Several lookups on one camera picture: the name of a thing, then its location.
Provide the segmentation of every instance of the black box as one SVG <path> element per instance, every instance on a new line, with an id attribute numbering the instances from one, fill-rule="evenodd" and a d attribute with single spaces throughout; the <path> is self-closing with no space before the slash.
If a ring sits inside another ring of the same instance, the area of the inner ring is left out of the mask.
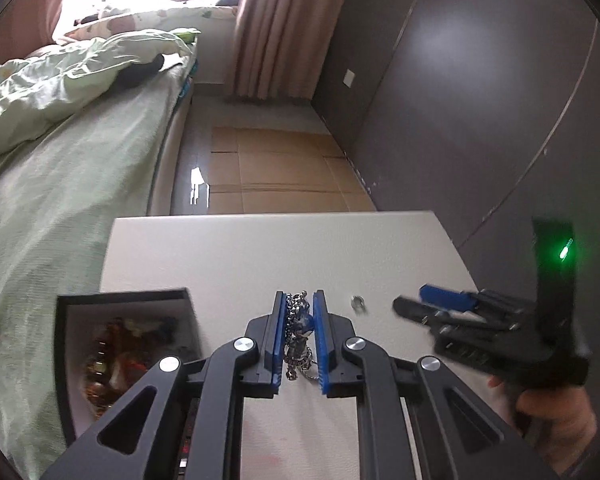
<path id="1" fill-rule="evenodd" d="M 146 322 L 178 320 L 173 350 L 184 361 L 200 359 L 198 325 L 187 289 L 58 296 L 54 334 L 54 373 L 62 432 L 67 446 L 93 423 L 81 391 L 84 364 L 93 353 L 93 333 L 115 317 Z"/>

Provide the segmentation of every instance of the green light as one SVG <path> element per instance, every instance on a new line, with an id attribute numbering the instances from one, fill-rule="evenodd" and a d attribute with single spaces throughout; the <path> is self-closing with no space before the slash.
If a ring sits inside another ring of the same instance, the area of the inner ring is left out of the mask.
<path id="1" fill-rule="evenodd" d="M 560 259 L 561 260 L 564 260 L 567 257 L 567 253 L 569 252 L 569 247 L 571 247 L 571 244 L 573 244 L 573 238 L 569 238 L 569 241 L 567 242 L 567 244 L 560 251 Z"/>

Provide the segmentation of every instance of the white table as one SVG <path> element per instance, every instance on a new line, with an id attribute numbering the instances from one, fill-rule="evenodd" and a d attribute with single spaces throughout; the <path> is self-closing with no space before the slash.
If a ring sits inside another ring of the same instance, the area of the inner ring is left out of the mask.
<path id="1" fill-rule="evenodd" d="M 424 283 L 475 290 L 431 212 L 179 216 L 116 220 L 100 290 L 189 289 L 205 355 L 244 334 L 272 310 L 277 290 L 319 288 L 331 313 L 389 355 L 431 354 L 428 329 L 396 317 L 394 298 L 418 297 Z M 362 296 L 368 313 L 350 306 Z M 452 365 L 483 398 L 482 375 Z M 247 399 L 244 479 L 358 478 L 355 400 L 326 399 L 302 377 L 283 378 L 274 400 Z"/>

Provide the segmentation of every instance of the white light switch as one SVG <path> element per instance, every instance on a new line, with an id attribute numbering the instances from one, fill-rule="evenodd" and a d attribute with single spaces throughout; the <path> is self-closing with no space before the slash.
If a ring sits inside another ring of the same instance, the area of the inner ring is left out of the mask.
<path id="1" fill-rule="evenodd" d="M 345 85 L 347 85 L 349 88 L 351 88 L 351 85 L 353 85 L 353 79 L 355 78 L 355 76 L 356 75 L 351 70 L 347 70 L 347 73 L 344 75 L 343 83 Z"/>

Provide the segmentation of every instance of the pink curtain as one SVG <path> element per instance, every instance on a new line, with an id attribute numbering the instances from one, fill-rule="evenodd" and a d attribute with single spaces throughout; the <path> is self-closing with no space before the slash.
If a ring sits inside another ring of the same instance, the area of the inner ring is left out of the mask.
<path id="1" fill-rule="evenodd" d="M 62 0 L 13 0 L 0 17 L 0 64 L 53 43 Z"/>
<path id="2" fill-rule="evenodd" d="M 241 0 L 226 93 L 310 99 L 344 0 Z"/>

